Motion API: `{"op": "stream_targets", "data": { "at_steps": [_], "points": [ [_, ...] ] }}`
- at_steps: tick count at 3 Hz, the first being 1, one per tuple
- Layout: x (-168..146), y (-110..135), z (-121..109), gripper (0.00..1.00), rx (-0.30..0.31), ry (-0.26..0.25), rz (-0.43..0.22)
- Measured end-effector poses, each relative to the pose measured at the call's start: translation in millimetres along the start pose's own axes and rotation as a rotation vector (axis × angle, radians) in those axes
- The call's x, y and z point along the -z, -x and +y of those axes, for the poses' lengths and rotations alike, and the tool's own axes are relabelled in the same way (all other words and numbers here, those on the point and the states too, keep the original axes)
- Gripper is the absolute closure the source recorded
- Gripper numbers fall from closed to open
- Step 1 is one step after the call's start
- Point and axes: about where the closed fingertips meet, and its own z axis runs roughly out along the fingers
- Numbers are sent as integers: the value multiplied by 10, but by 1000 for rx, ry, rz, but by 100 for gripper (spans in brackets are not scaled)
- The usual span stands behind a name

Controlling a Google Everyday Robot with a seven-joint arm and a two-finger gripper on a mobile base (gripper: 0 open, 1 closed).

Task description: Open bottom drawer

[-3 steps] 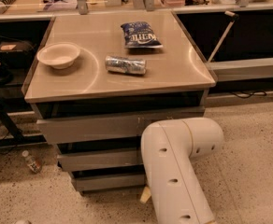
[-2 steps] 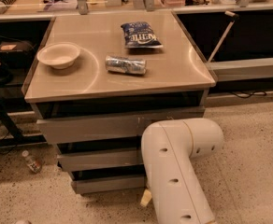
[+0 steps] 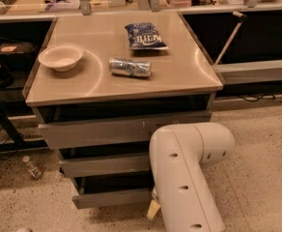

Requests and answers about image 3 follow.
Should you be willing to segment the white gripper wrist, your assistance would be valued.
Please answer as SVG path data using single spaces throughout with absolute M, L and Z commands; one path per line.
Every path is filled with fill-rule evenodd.
M 155 218 L 156 214 L 158 213 L 158 211 L 160 210 L 160 204 L 158 202 L 158 200 L 159 200 L 158 194 L 157 194 L 155 187 L 152 190 L 152 198 L 153 198 L 153 200 L 150 203 L 148 213 L 147 213 L 147 219 L 148 220 L 153 220 Z

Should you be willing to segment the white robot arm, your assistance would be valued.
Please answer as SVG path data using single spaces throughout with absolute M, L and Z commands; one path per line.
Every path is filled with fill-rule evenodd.
M 201 165 L 235 152 L 231 131 L 217 123 L 177 124 L 154 132 L 150 163 L 166 232 L 223 232 Z

